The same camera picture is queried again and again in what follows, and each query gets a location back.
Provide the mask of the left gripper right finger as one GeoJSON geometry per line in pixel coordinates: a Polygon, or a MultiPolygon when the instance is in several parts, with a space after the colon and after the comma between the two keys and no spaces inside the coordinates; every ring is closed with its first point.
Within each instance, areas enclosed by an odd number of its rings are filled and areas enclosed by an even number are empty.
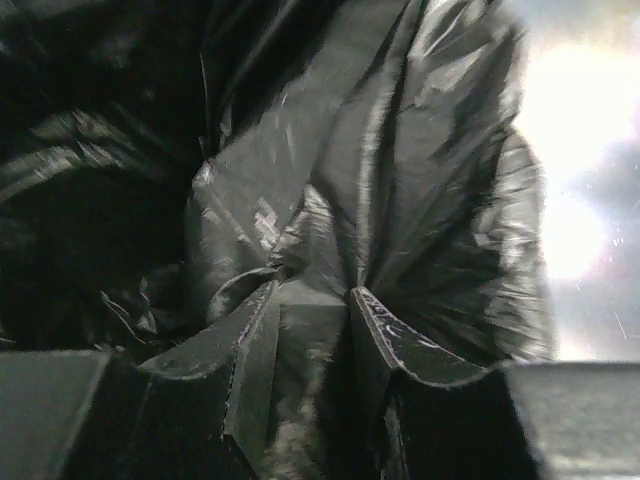
{"type": "Polygon", "coordinates": [[[351,293],[357,380],[385,479],[635,479],[639,368],[484,368],[351,293]]]}

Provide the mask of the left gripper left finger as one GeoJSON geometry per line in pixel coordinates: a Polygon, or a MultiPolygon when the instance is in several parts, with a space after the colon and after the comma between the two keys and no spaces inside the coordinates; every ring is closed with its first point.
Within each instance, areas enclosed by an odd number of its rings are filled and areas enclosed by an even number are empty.
{"type": "Polygon", "coordinates": [[[133,366],[113,354],[1,357],[5,479],[257,479],[280,305],[268,282],[133,366]]]}

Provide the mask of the black trash bag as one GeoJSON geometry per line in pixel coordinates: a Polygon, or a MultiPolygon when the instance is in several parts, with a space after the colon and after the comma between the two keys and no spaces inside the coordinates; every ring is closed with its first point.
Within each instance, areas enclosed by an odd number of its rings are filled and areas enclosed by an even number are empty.
{"type": "Polygon", "coordinates": [[[547,361],[540,175],[500,1],[5,1],[1,357],[139,366],[280,305],[257,479],[374,479],[351,293],[547,361]]]}

